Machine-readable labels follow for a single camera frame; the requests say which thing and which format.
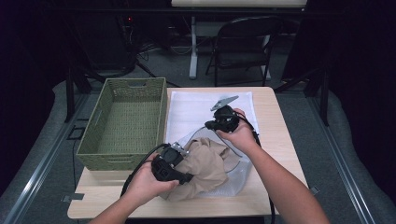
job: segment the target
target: person's left hand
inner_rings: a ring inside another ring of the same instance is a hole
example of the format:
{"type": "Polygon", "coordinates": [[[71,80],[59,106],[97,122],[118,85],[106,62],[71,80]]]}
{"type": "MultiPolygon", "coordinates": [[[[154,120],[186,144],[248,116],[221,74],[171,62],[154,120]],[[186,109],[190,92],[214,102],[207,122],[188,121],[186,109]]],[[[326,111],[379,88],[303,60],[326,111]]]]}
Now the person's left hand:
{"type": "Polygon", "coordinates": [[[157,153],[151,154],[146,162],[134,175],[134,179],[129,184],[125,197],[131,197],[140,205],[143,205],[158,196],[162,192],[174,189],[179,184],[178,180],[158,181],[151,172],[151,162],[157,156],[157,153]]]}

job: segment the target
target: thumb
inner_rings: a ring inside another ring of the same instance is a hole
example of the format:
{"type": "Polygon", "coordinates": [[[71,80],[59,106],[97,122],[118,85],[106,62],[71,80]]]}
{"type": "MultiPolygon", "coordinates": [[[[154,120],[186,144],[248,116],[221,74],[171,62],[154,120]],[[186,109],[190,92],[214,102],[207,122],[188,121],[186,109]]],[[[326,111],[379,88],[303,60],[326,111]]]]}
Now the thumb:
{"type": "Polygon", "coordinates": [[[178,180],[171,180],[166,182],[161,182],[161,191],[168,191],[171,189],[175,189],[178,186],[178,180]]]}
{"type": "Polygon", "coordinates": [[[216,134],[217,134],[218,136],[220,136],[221,138],[227,139],[227,138],[226,138],[226,133],[225,133],[224,131],[222,131],[222,130],[216,130],[216,134]]]}

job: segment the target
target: metal clip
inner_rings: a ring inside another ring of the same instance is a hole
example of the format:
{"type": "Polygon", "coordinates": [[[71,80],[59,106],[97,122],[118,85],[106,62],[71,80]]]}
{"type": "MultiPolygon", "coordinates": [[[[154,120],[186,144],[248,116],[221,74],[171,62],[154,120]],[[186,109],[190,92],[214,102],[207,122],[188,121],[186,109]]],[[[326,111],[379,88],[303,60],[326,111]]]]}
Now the metal clip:
{"type": "Polygon", "coordinates": [[[219,100],[211,109],[210,111],[214,111],[214,110],[218,110],[224,106],[226,106],[227,104],[229,104],[230,102],[238,99],[239,96],[232,96],[230,98],[226,98],[226,99],[222,99],[219,100]]]}
{"type": "Polygon", "coordinates": [[[183,156],[190,155],[190,152],[184,150],[184,148],[178,142],[175,142],[174,144],[172,144],[171,148],[176,150],[176,151],[178,151],[178,152],[180,152],[180,154],[183,155],[183,156]]]}

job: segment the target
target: basket handle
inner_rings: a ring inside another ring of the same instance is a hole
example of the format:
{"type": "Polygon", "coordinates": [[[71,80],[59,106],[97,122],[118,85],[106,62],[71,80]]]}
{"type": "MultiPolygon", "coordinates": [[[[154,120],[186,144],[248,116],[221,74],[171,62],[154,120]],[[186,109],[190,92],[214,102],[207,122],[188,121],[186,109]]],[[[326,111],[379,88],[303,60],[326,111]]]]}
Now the basket handle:
{"type": "Polygon", "coordinates": [[[148,86],[148,82],[146,80],[128,80],[126,81],[126,84],[131,89],[141,89],[148,86]]]}
{"type": "Polygon", "coordinates": [[[132,158],[131,156],[119,156],[119,157],[113,157],[109,158],[107,160],[108,163],[132,163],[132,158]]]}
{"type": "Polygon", "coordinates": [[[100,119],[101,116],[102,116],[102,109],[101,109],[101,108],[97,108],[97,109],[94,111],[94,114],[93,114],[93,116],[92,116],[92,123],[94,124],[94,127],[97,126],[98,121],[99,121],[99,119],[100,119]]]}

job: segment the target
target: tabletop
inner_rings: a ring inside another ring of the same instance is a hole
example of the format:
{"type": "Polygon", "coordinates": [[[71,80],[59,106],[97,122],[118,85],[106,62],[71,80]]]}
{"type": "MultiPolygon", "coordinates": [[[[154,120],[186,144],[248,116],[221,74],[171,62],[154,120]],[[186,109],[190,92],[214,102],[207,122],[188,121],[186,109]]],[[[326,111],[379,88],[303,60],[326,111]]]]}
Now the tabletop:
{"type": "MultiPolygon", "coordinates": [[[[271,88],[168,88],[167,90],[168,103],[172,91],[251,91],[262,147],[306,185],[301,164],[271,88]]],[[[96,217],[120,197],[122,185],[130,173],[131,171],[90,171],[84,168],[76,189],[76,193],[84,194],[84,197],[82,200],[71,202],[69,217],[73,219],[96,217]]],[[[174,203],[156,197],[137,208],[130,217],[243,217],[270,214],[268,194],[253,167],[246,185],[236,196],[194,198],[174,203]]]]}
{"type": "Polygon", "coordinates": [[[305,7],[307,0],[172,0],[173,7],[305,7]]]}

